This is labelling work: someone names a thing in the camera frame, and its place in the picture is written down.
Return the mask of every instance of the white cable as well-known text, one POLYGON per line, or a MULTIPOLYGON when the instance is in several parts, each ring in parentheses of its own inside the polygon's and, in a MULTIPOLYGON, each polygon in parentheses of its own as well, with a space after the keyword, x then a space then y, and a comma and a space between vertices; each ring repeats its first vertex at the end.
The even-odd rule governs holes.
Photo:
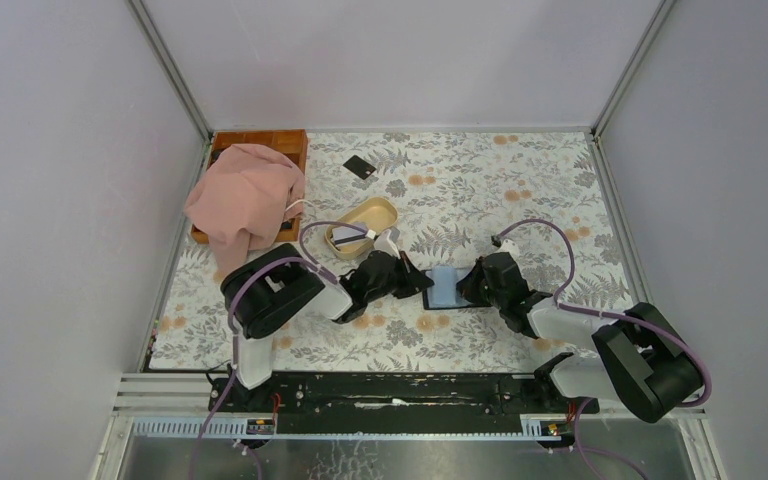
POLYGON ((285 208, 284 211, 286 212, 286 211, 290 210, 291 208, 295 207, 296 205, 298 205, 300 203, 306 203, 306 204, 310 205, 311 207, 313 207, 314 210, 316 210, 316 205, 314 205, 313 202, 311 202, 310 200, 305 200, 304 198, 300 198, 300 199, 296 200, 295 202, 287 205, 287 208, 285 208))

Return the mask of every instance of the table surface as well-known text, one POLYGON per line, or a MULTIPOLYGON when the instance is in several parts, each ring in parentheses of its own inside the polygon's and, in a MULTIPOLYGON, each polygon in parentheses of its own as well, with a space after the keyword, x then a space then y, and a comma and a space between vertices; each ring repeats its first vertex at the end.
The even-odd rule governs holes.
MULTIPOLYGON (((583 133, 310 134, 302 224, 333 220, 373 196, 399 212, 402 250, 420 269, 470 267, 494 250, 490 235, 523 218, 551 220, 572 240, 576 276, 564 299, 606 309, 632 305, 593 162, 583 133), (342 164, 358 155, 376 167, 361 180, 342 164)), ((343 261, 323 231, 305 238, 337 274, 343 261)), ((522 226, 507 238, 523 255, 524 278, 554 291, 569 271, 559 236, 522 226)), ((151 370, 211 368, 230 359, 231 336, 207 246, 183 240, 149 362, 151 370)), ((514 334, 494 309, 429 312, 420 295, 374 302, 337 325, 302 310, 274 336, 274 369, 314 371, 530 372, 577 347, 514 334)))

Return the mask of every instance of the pink cloth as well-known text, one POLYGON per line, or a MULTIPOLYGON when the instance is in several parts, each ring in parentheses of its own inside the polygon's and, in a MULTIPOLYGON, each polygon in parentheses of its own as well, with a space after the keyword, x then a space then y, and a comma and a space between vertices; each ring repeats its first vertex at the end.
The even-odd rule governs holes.
POLYGON ((281 223, 302 212, 304 174, 285 155, 263 145, 231 145, 187 197, 184 213, 210 239, 216 265, 227 275, 249 250, 275 242, 281 223))

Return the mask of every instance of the orange flower print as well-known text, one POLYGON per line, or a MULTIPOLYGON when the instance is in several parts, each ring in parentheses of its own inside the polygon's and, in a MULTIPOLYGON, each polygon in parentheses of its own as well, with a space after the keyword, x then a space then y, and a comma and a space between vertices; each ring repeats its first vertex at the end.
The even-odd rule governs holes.
POLYGON ((169 315, 164 315, 162 319, 160 319, 160 330, 161 332, 165 332, 172 328, 172 320, 169 318, 169 315))
POLYGON ((531 341, 538 352, 548 352, 552 348, 552 342, 546 338, 538 338, 531 341))
POLYGON ((365 330, 367 327, 369 327, 369 315, 364 313, 360 316, 360 318, 352 322, 352 326, 358 330, 365 330))
POLYGON ((424 333, 434 330, 434 322, 431 320, 431 315, 427 313, 420 315, 420 317, 416 319, 416 329, 424 333))

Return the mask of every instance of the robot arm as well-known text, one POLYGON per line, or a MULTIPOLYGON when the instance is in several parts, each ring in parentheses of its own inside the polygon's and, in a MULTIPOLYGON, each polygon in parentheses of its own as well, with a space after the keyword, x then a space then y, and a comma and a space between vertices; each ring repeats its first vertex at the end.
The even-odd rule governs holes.
POLYGON ((233 333, 232 366, 240 385, 253 389, 272 376, 272 336, 302 308, 336 323, 361 316, 367 305, 385 295, 407 298, 434 284, 396 246, 398 230, 385 230, 369 256, 338 280, 324 283, 303 267, 299 252, 283 244, 232 272, 220 290, 225 306, 248 284, 229 316, 233 333), (269 269, 273 262, 285 262, 269 269))
MULTIPOLYGON (((559 339, 598 353, 599 358, 562 354, 535 372, 558 395, 619 400, 641 420, 654 423, 702 387, 701 373, 678 346, 626 322, 558 308, 551 294, 529 287, 514 255, 516 246, 506 240, 497 252, 476 260, 458 282, 458 292, 470 302, 499 309, 516 333, 559 339)), ((678 337, 648 303, 638 303, 625 314, 678 337)))

